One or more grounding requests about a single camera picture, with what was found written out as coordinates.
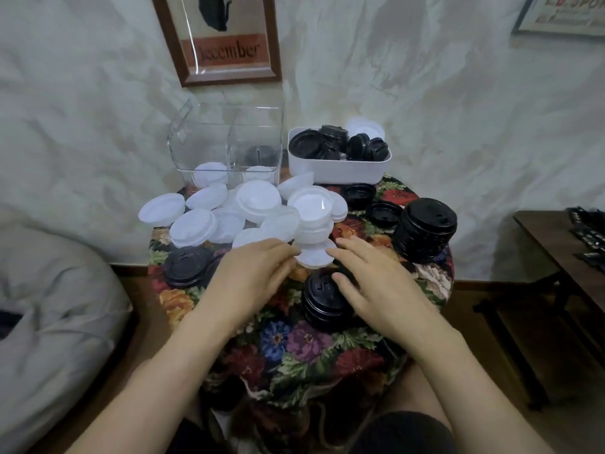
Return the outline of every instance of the floral tablecloth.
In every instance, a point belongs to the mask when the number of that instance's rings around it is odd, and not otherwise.
[[[339,186],[327,186],[340,193]],[[401,206],[418,198],[388,175],[376,185],[376,199]],[[449,249],[434,263],[416,265],[391,245],[392,230],[378,228],[365,212],[350,212],[335,225],[332,238],[358,236],[399,261],[416,278],[427,297],[440,308],[447,302],[454,269]],[[230,244],[204,247],[215,254]],[[171,289],[162,262],[175,247],[168,228],[155,228],[149,245],[149,275],[154,291],[174,329],[193,310],[203,289]],[[352,328],[334,334],[315,330],[305,320],[301,290],[310,270],[297,266],[267,306],[227,343],[204,384],[217,409],[231,409],[239,397],[251,400],[255,433],[262,450],[305,452],[310,434],[334,446],[354,433],[374,403],[396,378],[406,354],[358,319]]]

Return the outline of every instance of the hand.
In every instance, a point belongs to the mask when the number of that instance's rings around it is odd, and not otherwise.
[[[327,252],[353,273],[359,284],[338,272],[332,275],[355,312],[383,336],[414,353],[452,328],[424,295],[412,274],[358,237],[337,239]]]
[[[227,338],[264,306],[296,266],[296,247],[278,239],[233,249],[221,260],[195,311]]]

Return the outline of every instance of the framed poster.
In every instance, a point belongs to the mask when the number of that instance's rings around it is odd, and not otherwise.
[[[527,0],[513,33],[605,36],[605,0]]]
[[[281,81],[274,0],[153,0],[182,86]]]

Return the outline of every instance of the orange banner on poster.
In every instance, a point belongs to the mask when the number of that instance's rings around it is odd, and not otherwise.
[[[191,40],[181,40],[187,65],[200,66],[239,65],[269,63],[267,37],[262,33],[251,35],[217,36],[212,38],[193,38],[195,54]]]

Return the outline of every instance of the black cat illustration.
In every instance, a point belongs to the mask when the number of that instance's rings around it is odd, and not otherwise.
[[[227,21],[229,20],[229,6],[232,1],[229,0],[225,5],[224,0],[199,0],[201,16],[206,21],[208,27],[220,32],[227,31]]]

